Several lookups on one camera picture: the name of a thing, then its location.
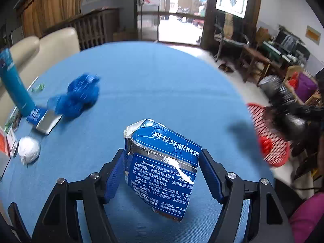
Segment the white paper ball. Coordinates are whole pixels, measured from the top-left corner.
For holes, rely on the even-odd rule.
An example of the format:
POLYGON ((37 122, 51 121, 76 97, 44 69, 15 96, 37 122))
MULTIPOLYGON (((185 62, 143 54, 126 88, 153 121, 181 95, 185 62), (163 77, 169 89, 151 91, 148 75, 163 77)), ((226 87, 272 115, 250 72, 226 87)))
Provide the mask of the white paper ball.
POLYGON ((23 165, 35 161, 40 154, 40 144, 32 137, 22 137, 18 145, 18 154, 23 165))

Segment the black plastic bag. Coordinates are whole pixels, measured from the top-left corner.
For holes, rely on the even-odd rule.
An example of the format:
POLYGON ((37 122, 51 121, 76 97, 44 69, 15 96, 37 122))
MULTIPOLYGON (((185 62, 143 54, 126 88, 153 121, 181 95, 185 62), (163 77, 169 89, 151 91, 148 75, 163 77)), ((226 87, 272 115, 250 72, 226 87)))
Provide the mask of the black plastic bag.
POLYGON ((306 120, 293 114, 296 102, 282 80, 275 75, 266 76, 259 82, 259 87, 269 99, 263 118, 270 131, 286 141, 302 139, 306 120))

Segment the blue toothpaste box piece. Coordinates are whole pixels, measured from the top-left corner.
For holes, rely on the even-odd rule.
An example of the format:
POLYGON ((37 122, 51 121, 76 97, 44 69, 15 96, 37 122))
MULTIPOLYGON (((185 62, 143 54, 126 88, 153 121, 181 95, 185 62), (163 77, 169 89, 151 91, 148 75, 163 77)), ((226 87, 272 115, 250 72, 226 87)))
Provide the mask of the blue toothpaste box piece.
POLYGON ((149 118, 127 126, 124 139, 127 185, 155 213, 182 221, 201 146, 149 118))

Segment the blue plastic bag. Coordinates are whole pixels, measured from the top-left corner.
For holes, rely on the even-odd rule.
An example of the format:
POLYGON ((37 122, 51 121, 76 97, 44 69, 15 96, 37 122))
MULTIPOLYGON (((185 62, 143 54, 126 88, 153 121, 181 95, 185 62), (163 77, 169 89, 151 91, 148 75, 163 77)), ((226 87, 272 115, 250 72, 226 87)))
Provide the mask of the blue plastic bag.
POLYGON ((97 75, 82 74, 68 85, 65 94, 51 97, 47 108, 69 120, 75 119, 97 102, 99 82, 97 75))

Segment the red plastic bag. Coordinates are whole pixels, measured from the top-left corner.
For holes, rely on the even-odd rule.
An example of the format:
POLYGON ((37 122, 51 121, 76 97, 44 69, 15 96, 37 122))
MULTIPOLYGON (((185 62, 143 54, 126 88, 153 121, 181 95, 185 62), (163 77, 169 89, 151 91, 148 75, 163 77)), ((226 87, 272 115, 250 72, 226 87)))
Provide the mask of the red plastic bag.
POLYGON ((266 136, 260 136, 259 144, 264 157, 270 154, 271 150, 273 149, 273 143, 271 138, 266 136))

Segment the red plastic mesh basket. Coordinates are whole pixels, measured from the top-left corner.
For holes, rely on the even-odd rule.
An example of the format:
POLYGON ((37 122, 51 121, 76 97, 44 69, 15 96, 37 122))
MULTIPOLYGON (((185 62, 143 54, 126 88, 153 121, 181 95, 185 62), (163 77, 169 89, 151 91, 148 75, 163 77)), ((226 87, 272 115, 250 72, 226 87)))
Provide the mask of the red plastic mesh basket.
POLYGON ((247 103, 254 129, 258 136, 264 161, 272 167, 281 167, 289 157, 289 143, 272 133, 263 119, 265 108, 256 103, 247 103))

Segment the orange white small box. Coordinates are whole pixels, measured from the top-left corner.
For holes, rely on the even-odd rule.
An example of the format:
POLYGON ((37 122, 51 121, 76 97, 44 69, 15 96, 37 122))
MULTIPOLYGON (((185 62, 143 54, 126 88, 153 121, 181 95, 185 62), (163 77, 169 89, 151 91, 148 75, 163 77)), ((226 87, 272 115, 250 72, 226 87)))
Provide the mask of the orange white small box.
POLYGON ((8 133, 5 133, 1 128, 0 133, 1 139, 1 152, 7 156, 13 157, 16 155, 19 141, 12 128, 9 129, 8 133))

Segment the small blue silver box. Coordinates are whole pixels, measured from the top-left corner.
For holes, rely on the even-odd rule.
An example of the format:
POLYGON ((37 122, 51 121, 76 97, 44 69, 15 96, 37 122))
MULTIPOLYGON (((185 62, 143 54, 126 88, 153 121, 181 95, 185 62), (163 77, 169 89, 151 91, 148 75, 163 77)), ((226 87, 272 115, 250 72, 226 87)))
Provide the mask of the small blue silver box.
POLYGON ((56 114, 54 110, 35 107, 26 120, 36 131, 49 135, 61 118, 62 115, 56 114))

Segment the blue tablecloth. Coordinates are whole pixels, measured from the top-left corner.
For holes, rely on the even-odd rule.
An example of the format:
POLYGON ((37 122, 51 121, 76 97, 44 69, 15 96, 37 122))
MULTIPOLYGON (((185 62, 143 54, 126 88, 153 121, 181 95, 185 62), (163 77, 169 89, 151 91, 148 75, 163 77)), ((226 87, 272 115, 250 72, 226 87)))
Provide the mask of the blue tablecloth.
POLYGON ((100 78, 96 103, 73 120, 60 119, 49 135, 23 118, 16 136, 36 139, 39 157, 27 165, 11 159, 1 180, 3 206, 16 203, 32 241, 91 242, 82 200, 74 206, 73 235, 62 227, 63 198, 41 218, 46 201, 59 178, 67 187, 99 172, 125 148, 126 127, 148 118, 197 143, 241 179, 272 180, 243 98, 212 65, 159 43, 108 43, 51 67, 37 79, 45 88, 33 101, 46 106, 83 74, 100 78))

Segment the purple cushion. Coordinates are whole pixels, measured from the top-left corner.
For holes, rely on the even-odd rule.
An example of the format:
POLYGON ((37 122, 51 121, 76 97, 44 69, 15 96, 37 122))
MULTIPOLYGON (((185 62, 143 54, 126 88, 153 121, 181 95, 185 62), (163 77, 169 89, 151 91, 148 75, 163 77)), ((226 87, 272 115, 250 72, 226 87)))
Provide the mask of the purple cushion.
POLYGON ((306 103, 306 101, 316 92, 317 84, 307 77, 304 73, 300 72, 298 75, 298 85, 295 90, 299 99, 306 103))

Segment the teal thermos bottle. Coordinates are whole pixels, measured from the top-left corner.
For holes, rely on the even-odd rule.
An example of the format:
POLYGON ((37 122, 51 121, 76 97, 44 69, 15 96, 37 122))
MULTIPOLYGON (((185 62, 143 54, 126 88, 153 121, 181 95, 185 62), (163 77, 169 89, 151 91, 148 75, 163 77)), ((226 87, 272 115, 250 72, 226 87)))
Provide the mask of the teal thermos bottle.
POLYGON ((1 81, 22 117, 28 117, 36 105, 17 72, 8 48, 1 51, 1 81))

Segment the pair of slippers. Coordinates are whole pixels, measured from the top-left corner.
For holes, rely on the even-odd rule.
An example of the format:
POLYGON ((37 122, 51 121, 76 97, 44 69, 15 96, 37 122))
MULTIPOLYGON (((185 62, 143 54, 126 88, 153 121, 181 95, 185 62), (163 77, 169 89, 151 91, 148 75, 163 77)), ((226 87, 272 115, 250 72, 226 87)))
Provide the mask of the pair of slippers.
POLYGON ((226 64, 220 64, 219 66, 218 66, 218 69, 219 70, 221 70, 221 71, 223 71, 223 72, 225 72, 225 73, 233 73, 234 71, 229 67, 229 66, 227 66, 226 64))

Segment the computer monitor desk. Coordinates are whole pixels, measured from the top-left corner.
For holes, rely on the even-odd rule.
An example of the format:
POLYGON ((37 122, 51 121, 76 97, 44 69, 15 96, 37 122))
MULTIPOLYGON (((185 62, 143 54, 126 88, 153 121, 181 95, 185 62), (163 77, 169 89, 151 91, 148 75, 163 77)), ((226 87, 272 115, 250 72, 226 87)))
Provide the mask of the computer monitor desk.
POLYGON ((281 65, 304 67, 310 57, 305 43, 282 25, 279 25, 275 38, 264 41, 261 45, 264 50, 268 51, 270 59, 281 65))

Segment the wooden crib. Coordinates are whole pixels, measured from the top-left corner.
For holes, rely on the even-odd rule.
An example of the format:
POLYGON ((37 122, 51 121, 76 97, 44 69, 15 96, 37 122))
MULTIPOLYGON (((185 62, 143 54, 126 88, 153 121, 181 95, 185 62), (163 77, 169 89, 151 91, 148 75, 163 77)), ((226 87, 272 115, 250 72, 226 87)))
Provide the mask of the wooden crib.
POLYGON ((94 9, 53 25, 46 29, 44 34, 48 35, 63 28, 76 30, 81 50, 110 43, 113 41, 113 34, 120 28, 120 9, 94 9))

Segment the yellow curtain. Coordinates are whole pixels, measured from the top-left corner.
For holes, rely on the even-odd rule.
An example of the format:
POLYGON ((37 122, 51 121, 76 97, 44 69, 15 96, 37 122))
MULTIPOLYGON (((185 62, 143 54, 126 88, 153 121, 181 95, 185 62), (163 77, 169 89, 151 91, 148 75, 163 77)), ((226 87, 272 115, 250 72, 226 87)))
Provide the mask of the yellow curtain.
POLYGON ((83 0, 19 0, 14 9, 25 37, 42 37, 44 32, 81 13, 83 0))

